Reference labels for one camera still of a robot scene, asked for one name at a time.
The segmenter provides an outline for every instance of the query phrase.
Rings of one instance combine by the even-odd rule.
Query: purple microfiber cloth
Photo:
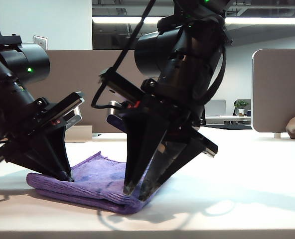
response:
[[[27,183],[40,195],[105,209],[120,214],[140,211],[153,195],[142,202],[138,199],[140,187],[131,196],[123,194],[126,163],[116,162],[101,152],[71,168],[74,182],[29,173]]]

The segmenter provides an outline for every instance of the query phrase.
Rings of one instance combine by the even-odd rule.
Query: table surface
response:
[[[197,156],[127,216],[39,196],[25,181],[29,170],[1,163],[0,239],[295,238],[295,140],[254,130],[200,132],[219,145],[215,158]],[[71,165],[98,151],[125,161],[125,135],[107,138],[68,143]]]

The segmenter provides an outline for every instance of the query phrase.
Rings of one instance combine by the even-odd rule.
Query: electrical outlet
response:
[[[38,44],[43,50],[48,50],[48,38],[42,36],[33,36],[33,43]]]

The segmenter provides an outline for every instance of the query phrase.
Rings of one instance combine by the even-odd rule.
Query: black cable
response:
[[[118,56],[117,60],[115,61],[114,65],[112,67],[115,72],[117,71],[118,67],[121,65],[122,61],[124,60],[126,54],[129,51],[129,49],[131,48],[133,42],[135,41],[139,31],[141,30],[141,28],[144,24],[145,18],[148,16],[148,14],[151,11],[155,2],[156,2],[156,0],[150,0],[148,5],[146,6],[146,8],[141,16],[141,21],[135,27],[131,37],[127,41],[126,46],[124,47],[124,49],[122,50],[122,52],[120,53],[120,55]],[[97,105],[97,101],[98,101],[99,97],[101,96],[102,92],[104,91],[104,89],[106,88],[106,86],[107,86],[107,82],[106,82],[106,80],[103,80],[100,88],[96,92],[96,94],[91,102],[91,107],[93,107],[95,109],[116,109],[116,110],[122,109],[121,107],[111,106],[111,105]]]
[[[151,11],[154,3],[156,2],[156,0],[150,0],[147,7],[145,8],[142,16],[141,16],[141,21],[138,23],[138,25],[135,27],[131,37],[129,38],[129,40],[127,41],[126,46],[124,47],[124,49],[122,50],[122,52],[120,53],[119,57],[117,58],[116,62],[113,65],[113,69],[115,71],[117,71],[118,67],[121,65],[122,61],[124,60],[126,54],[128,53],[129,49],[131,48],[133,42],[135,41],[139,31],[141,30],[143,24],[144,24],[144,20],[145,18],[148,16],[149,12]]]
[[[219,71],[214,83],[211,85],[211,87],[207,90],[207,92],[201,97],[200,100],[198,100],[198,103],[200,105],[205,105],[210,101],[210,99],[215,95],[217,92],[219,86],[221,85],[223,78],[224,78],[224,73],[225,73],[225,68],[226,68],[226,48],[223,45],[222,46],[222,54],[223,54],[223,62],[221,66],[221,70]]]

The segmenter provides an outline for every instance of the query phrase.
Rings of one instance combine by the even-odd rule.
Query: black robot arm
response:
[[[0,140],[8,139],[0,148],[0,162],[72,181],[64,135],[77,122],[71,119],[83,94],[72,93],[57,104],[35,100],[25,84],[43,80],[49,72],[49,58],[40,46],[0,33]]]
[[[139,185],[143,201],[198,154],[214,156],[218,151],[195,127],[200,126],[204,105],[224,76],[225,44],[230,43],[224,17],[232,1],[174,3],[174,15],[163,18],[158,32],[143,36],[136,45],[137,67],[157,80],[147,79],[138,89],[112,67],[102,73],[101,90],[92,102],[97,108],[98,96],[106,86],[127,99],[104,108],[114,109],[107,121],[128,135],[124,193],[131,194],[143,177]],[[221,70],[209,86],[222,55]]]

